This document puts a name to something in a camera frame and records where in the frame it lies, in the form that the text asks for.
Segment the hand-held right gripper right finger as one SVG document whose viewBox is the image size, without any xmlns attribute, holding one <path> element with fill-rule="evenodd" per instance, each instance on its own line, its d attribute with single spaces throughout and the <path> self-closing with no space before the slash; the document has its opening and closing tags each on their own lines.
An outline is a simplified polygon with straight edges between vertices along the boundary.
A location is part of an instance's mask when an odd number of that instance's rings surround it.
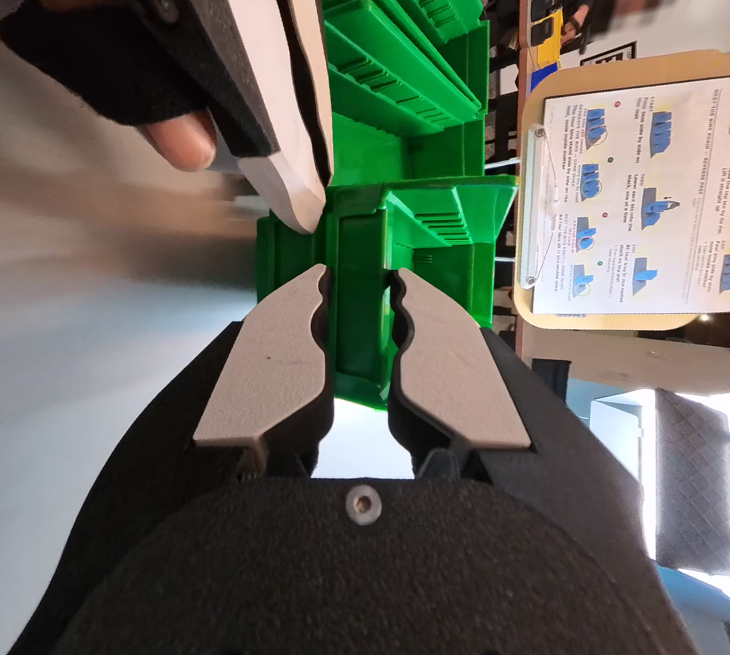
<svg viewBox="0 0 730 655">
<path fill-rule="evenodd" d="M 479 323 L 415 274 L 394 270 L 388 428 L 413 472 L 434 453 L 459 472 L 478 453 L 524 454 L 532 441 Z"/>
</svg>

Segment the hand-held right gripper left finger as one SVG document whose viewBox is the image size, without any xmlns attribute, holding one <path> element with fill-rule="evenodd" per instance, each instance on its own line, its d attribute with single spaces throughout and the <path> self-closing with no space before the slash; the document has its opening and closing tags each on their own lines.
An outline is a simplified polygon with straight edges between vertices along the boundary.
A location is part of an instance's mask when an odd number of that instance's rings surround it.
<svg viewBox="0 0 730 655">
<path fill-rule="evenodd" d="M 334 417 L 330 290 L 329 269 L 316 264 L 246 315 L 194 432 L 196 446 L 240 448 L 253 472 L 318 449 Z"/>
</svg>

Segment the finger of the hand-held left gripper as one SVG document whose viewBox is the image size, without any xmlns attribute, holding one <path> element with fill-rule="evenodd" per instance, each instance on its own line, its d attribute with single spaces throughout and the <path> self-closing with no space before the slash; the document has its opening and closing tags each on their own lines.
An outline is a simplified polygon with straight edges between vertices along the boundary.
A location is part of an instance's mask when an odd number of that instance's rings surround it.
<svg viewBox="0 0 730 655">
<path fill-rule="evenodd" d="M 332 96 L 322 0 L 287 0 L 294 28 L 294 85 L 324 188 L 334 174 Z"/>
<path fill-rule="evenodd" d="M 228 0 L 277 146 L 265 157 L 237 159 L 243 176 L 292 230 L 312 234 L 325 206 L 294 87 L 290 49 L 277 0 Z"/>
</svg>

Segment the wooden sign board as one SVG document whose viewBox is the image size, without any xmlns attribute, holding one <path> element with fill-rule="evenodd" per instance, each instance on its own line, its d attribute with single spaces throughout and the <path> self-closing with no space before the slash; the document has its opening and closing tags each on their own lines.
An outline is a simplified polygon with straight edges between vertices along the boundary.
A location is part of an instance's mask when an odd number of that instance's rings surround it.
<svg viewBox="0 0 730 655">
<path fill-rule="evenodd" d="M 728 77 L 728 53 L 717 50 L 680 52 L 624 62 L 558 70 L 534 88 L 525 103 L 524 134 L 543 117 L 548 97 L 631 89 L 634 87 Z M 687 324 L 701 314 L 615 314 L 551 316 L 532 313 L 532 290 L 524 318 L 543 329 L 560 330 L 668 330 Z"/>
</svg>

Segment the white clip bar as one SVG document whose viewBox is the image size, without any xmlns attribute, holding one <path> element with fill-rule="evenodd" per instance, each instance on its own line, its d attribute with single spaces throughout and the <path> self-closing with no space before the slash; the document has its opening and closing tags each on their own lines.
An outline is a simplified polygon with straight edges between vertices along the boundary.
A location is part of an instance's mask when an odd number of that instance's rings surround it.
<svg viewBox="0 0 730 655">
<path fill-rule="evenodd" d="M 544 224 L 544 149 L 546 131 L 533 123 L 524 134 L 520 164 L 521 195 L 519 199 L 518 280 L 522 289 L 532 289 L 540 274 L 540 245 Z"/>
</svg>

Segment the white sign stand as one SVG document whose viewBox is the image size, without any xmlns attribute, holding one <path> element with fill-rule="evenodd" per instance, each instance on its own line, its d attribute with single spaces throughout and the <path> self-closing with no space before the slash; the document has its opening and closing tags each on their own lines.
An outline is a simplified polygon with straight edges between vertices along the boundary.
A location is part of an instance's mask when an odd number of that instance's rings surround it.
<svg viewBox="0 0 730 655">
<path fill-rule="evenodd" d="M 488 162 L 485 165 L 485 176 L 513 176 L 517 177 L 520 169 L 520 159 L 512 156 L 508 159 Z M 496 262 L 514 265 L 516 261 L 516 208 L 517 194 L 506 213 L 505 220 L 497 237 Z"/>
</svg>

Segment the wooden side table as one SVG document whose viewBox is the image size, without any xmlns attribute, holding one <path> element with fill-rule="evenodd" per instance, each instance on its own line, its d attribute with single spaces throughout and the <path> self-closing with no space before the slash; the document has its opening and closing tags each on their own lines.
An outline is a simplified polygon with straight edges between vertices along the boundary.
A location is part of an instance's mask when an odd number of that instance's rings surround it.
<svg viewBox="0 0 730 655">
<path fill-rule="evenodd" d="M 531 93 L 531 79 L 533 72 L 533 57 L 531 47 L 532 28 L 532 0 L 519 0 L 519 24 L 517 30 L 517 146 L 516 157 L 519 159 L 517 176 L 520 182 L 519 193 L 515 210 L 516 230 L 516 268 L 515 281 L 513 286 L 513 301 L 517 312 L 516 318 L 516 355 L 530 368 L 532 366 L 532 331 L 534 327 L 524 318 L 527 312 L 527 302 L 530 298 L 528 292 L 521 287 L 521 242 L 522 242 L 522 220 L 524 202 L 524 111 L 525 103 Z"/>
</svg>

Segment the black quilted chair back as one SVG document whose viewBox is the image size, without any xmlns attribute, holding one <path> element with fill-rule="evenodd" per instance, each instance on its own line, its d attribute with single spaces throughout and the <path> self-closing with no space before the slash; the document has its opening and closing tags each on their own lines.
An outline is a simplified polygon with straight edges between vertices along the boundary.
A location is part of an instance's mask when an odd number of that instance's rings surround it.
<svg viewBox="0 0 730 655">
<path fill-rule="evenodd" d="M 655 392 L 656 560 L 729 574 L 729 432 L 725 414 Z"/>
</svg>

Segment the printed instruction sheet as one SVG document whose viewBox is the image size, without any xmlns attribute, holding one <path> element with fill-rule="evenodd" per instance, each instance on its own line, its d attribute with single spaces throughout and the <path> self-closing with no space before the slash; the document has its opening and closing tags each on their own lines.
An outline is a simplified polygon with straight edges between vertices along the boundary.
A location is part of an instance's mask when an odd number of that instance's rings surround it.
<svg viewBox="0 0 730 655">
<path fill-rule="evenodd" d="M 548 97 L 532 313 L 729 310 L 729 80 Z"/>
</svg>

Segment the black framed marker sign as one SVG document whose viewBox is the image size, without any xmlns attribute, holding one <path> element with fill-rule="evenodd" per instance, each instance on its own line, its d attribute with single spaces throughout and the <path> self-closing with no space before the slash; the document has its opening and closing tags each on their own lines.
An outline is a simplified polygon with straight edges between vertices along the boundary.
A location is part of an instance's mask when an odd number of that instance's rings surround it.
<svg viewBox="0 0 730 655">
<path fill-rule="evenodd" d="M 636 58 L 637 41 L 625 43 L 624 45 L 602 51 L 593 56 L 584 58 L 579 66 L 601 65 L 613 62 L 623 62 Z"/>
</svg>

